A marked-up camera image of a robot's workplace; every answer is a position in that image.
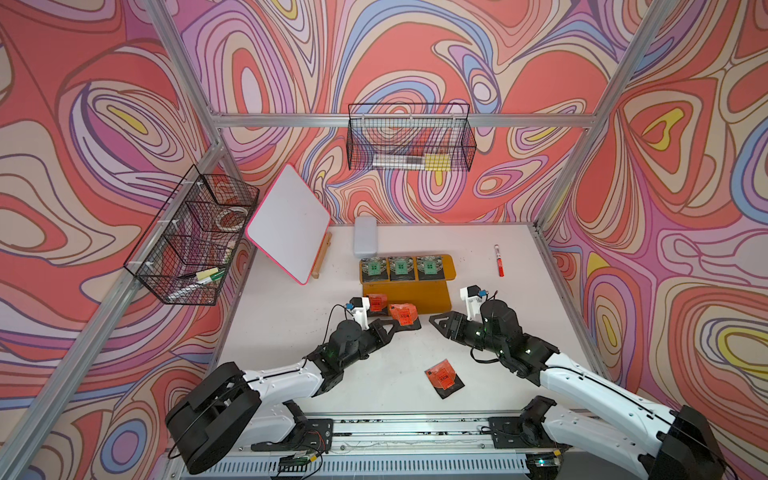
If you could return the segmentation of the yellow wooden two-tier shelf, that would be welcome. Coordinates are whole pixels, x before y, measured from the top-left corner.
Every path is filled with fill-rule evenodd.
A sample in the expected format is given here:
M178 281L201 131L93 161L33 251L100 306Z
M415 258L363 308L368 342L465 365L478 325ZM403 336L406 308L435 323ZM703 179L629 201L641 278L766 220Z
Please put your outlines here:
M443 313L451 309L451 298L448 291L448 282L456 278L456 267L453 258L448 254L434 254L443 257L445 279L420 281L416 269L417 278L415 281L388 281L363 283L361 281L360 260L359 277L364 296L370 294L386 294L389 304L410 303L416 306L421 315ZM379 257L409 256L416 258L419 256L430 255L390 255Z

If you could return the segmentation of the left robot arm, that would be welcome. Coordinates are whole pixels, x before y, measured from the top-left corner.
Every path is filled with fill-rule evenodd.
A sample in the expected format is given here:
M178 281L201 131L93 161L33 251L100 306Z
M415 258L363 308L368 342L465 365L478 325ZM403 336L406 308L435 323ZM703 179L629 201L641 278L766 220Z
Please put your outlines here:
M327 342L294 365L271 370L243 370L234 362L219 365L167 414L172 455L196 475L235 448L326 453L332 420L308 419L298 400L329 392L348 367L368 359L396 334L420 327L419 321L403 325L376 319L362 327L344 320Z

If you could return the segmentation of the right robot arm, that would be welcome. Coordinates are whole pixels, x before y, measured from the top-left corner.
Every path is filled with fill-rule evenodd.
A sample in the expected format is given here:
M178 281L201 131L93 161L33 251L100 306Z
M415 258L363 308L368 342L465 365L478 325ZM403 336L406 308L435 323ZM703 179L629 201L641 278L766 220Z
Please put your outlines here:
M638 479L723 478L727 463L703 414L644 399L580 366L553 344L525 333L504 301L482 301L467 313L450 311L430 322L446 339L493 353L493 362L589 412L581 415L538 396L520 417L526 442L576 447Z

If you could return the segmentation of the red tea bag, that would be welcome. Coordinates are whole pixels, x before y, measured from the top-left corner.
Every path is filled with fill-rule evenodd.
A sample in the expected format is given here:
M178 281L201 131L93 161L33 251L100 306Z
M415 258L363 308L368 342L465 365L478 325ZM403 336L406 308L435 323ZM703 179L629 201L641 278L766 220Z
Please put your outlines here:
M369 307L367 313L369 316L388 316L389 301L386 294L370 294L367 296Z
M448 398L465 386L447 359L427 369L425 375L441 399Z
M389 316L401 330L419 330L421 323L415 305L410 303L390 304Z

